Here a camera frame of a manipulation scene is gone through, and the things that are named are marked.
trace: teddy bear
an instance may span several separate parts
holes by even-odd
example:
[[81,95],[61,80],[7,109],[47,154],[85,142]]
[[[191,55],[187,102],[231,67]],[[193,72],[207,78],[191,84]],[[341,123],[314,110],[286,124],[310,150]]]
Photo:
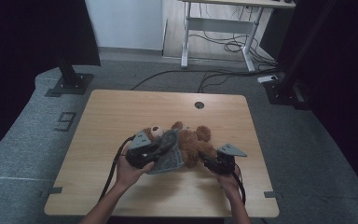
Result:
[[[186,167],[193,168],[197,165],[200,160],[200,152],[205,153],[210,158],[217,156],[216,150],[208,143],[211,140],[211,130],[208,127],[201,125],[193,132],[185,127],[181,121],[177,121],[171,129],[177,129],[179,132],[178,145]],[[145,128],[144,132],[151,141],[164,134],[164,130],[159,126]]]

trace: black cloth backdrop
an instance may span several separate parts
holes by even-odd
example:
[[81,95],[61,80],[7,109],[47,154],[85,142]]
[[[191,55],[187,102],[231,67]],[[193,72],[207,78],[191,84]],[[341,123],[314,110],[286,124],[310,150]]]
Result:
[[101,65],[84,0],[0,0],[0,140],[28,103],[37,75],[69,64]]
[[[320,29],[301,57],[315,24]],[[312,112],[358,175],[358,0],[298,1],[278,62],[308,86]]]

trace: gray carpet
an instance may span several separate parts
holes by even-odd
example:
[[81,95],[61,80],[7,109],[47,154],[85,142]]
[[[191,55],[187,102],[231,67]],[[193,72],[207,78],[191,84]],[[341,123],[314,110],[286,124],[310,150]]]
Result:
[[[217,67],[192,65],[187,71],[208,69]],[[168,70],[180,67],[123,61],[102,61],[101,68],[76,66],[77,72],[95,77],[85,95],[60,98],[44,96],[59,79],[59,70],[39,75],[29,104],[0,142],[0,223],[77,223],[81,217],[49,217],[43,209],[90,93],[96,89],[130,90],[145,78]],[[169,73],[136,90],[197,92],[203,75]],[[267,223],[358,223],[358,178],[331,136],[312,112],[271,105],[256,79],[232,77],[204,91],[247,98],[281,211],[278,217],[266,219]],[[68,132],[54,131],[61,128],[58,119],[62,112],[76,113]],[[253,222],[263,223],[258,218]]]

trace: table top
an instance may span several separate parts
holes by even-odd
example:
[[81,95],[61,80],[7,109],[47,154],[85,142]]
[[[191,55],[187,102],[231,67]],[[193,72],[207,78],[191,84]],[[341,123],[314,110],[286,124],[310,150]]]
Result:
[[273,8],[295,8],[296,3],[285,3],[273,0],[181,0],[190,3],[207,3],[207,4],[221,4],[221,5],[235,5],[248,7],[273,7]]
[[[202,109],[196,102],[204,103]],[[155,91],[103,91],[91,94],[45,206],[48,215],[86,215],[98,202],[117,149],[146,127],[166,129],[182,121],[190,130],[205,125],[210,143],[226,143],[247,153],[236,158],[246,189],[250,217],[276,217],[279,208],[246,99],[240,95]],[[120,199],[114,216],[230,217],[230,207],[214,175],[203,164],[142,175]]]

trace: cable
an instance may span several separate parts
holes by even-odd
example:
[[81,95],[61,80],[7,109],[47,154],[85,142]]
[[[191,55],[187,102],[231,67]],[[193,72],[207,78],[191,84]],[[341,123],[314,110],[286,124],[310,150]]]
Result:
[[[257,75],[262,75],[262,74],[269,74],[269,73],[277,73],[277,72],[281,72],[281,69],[277,69],[277,68],[272,68],[272,69],[266,69],[263,71],[258,71],[258,72],[253,72],[253,73],[244,73],[244,72],[230,72],[230,73],[217,73],[217,74],[212,74],[210,76],[204,76],[204,78],[202,79],[201,83],[200,83],[200,87],[199,87],[199,91],[200,93],[203,93],[203,89],[206,88],[207,86],[212,86],[212,85],[220,85],[223,84],[224,82],[227,81],[227,79],[231,78],[231,77],[251,77],[251,76],[257,76]],[[203,86],[203,83],[212,77],[219,77],[219,76],[228,76],[224,81],[221,81],[220,83],[215,83],[215,84],[207,84],[205,86]]]
[[[208,12],[208,5],[205,4],[206,6],[206,13],[208,14],[209,17],[211,17],[211,15],[209,15],[209,12]],[[233,17],[233,15],[238,11],[238,8],[239,7],[236,7],[236,10],[234,11],[234,13],[231,15],[231,18]],[[242,12],[241,12],[241,15],[239,17],[239,20],[241,20],[241,17],[243,15],[243,11],[244,11],[245,7],[242,8]],[[253,14],[253,10],[254,8],[251,7],[251,11],[249,13],[249,19],[248,21],[252,18],[252,14]],[[184,6],[184,16],[186,17],[186,2],[185,2],[185,6]],[[200,3],[200,16],[202,17],[202,7],[201,7],[201,3]],[[238,36],[235,36],[235,34],[233,34],[233,37],[232,38],[226,38],[226,39],[217,39],[217,38],[211,38],[209,37],[205,31],[203,31],[204,36],[202,35],[189,35],[189,37],[191,36],[196,36],[196,37],[200,37],[200,38],[203,38],[207,41],[210,41],[210,42],[213,42],[215,44],[220,44],[220,45],[224,45],[224,50],[227,51],[227,52],[239,52],[239,51],[242,51],[244,46],[246,45],[246,42],[247,42],[247,39],[248,39],[248,35],[238,35]],[[240,42],[237,40],[237,38],[240,38],[240,37],[246,37],[245,39],[245,42]],[[252,56],[254,56],[254,59],[255,61],[257,61],[258,63],[265,63],[265,64],[269,64],[270,66],[277,66],[278,64],[274,61],[274,60],[271,60],[269,58],[266,58],[266,57],[263,57],[261,55],[259,55],[257,53],[257,48],[258,48],[258,41],[257,39],[254,38],[254,41],[256,41],[256,47],[254,49],[252,49],[252,47],[250,48],[250,53],[252,54]]]
[[244,10],[245,10],[245,7],[242,7],[241,15],[240,15],[240,17],[238,18],[239,21],[242,19],[242,15],[243,15],[243,11],[244,11]]
[[240,181],[237,174],[235,174],[235,171],[232,171],[231,174],[232,176],[234,176],[234,179],[237,181],[238,186],[240,187],[241,194],[242,194],[242,202],[243,204],[246,204],[246,192],[245,192],[245,188],[243,187],[243,183],[242,181]]
[[199,85],[199,88],[198,88],[198,90],[197,90],[197,92],[200,92],[200,90],[201,90],[201,88],[202,88],[202,83],[203,83],[203,80],[205,79],[205,77],[206,77],[206,75],[208,74],[208,72],[219,72],[219,73],[221,73],[221,74],[224,74],[224,73],[227,73],[227,72],[231,72],[231,71],[229,71],[229,70],[225,70],[225,69],[221,69],[221,70],[209,70],[209,71],[206,71],[205,72],[205,74],[204,74],[204,76],[202,77],[202,79],[201,79],[201,82],[200,82],[200,85]]
[[235,163],[235,166],[237,166],[238,170],[240,171],[240,179],[241,179],[241,182],[243,183],[243,181],[242,181],[242,172],[241,172],[240,166],[237,163]]
[[232,17],[234,16],[234,14],[238,11],[238,6],[235,7],[235,11],[232,13],[230,19],[232,19]]
[[160,75],[167,74],[167,73],[174,73],[174,72],[178,72],[178,73],[190,73],[190,72],[204,73],[204,72],[216,72],[216,71],[220,71],[220,70],[170,70],[170,71],[164,71],[164,72],[157,73],[155,75],[152,75],[152,76],[147,77],[146,79],[142,80],[141,82],[136,84],[134,87],[132,87],[131,91],[135,90],[137,87],[139,87],[140,85],[145,83],[147,80],[149,80],[149,79],[151,79],[153,77],[157,77],[157,76],[160,76]]
[[118,151],[117,151],[117,153],[116,153],[116,156],[115,156],[115,158],[113,159],[112,167],[110,168],[110,172],[109,172],[109,176],[107,177],[105,186],[103,187],[103,192],[101,193],[100,199],[99,199],[98,201],[100,201],[100,200],[103,198],[103,196],[104,196],[104,195],[106,194],[106,192],[107,192],[107,189],[109,188],[110,182],[112,181],[113,174],[115,173],[115,169],[116,169],[116,165],[117,165],[117,162],[118,162],[118,158],[119,158],[119,156],[121,155],[121,152],[123,151],[124,146],[126,146],[126,144],[127,144],[129,141],[132,141],[134,138],[135,138],[135,135],[132,136],[132,137],[127,138],[127,139],[124,141],[124,143],[121,145],[121,147],[118,149]]
[[209,18],[211,18],[211,15],[209,15],[209,12],[208,12],[208,4],[205,3],[205,9],[206,9],[206,14],[209,16]]

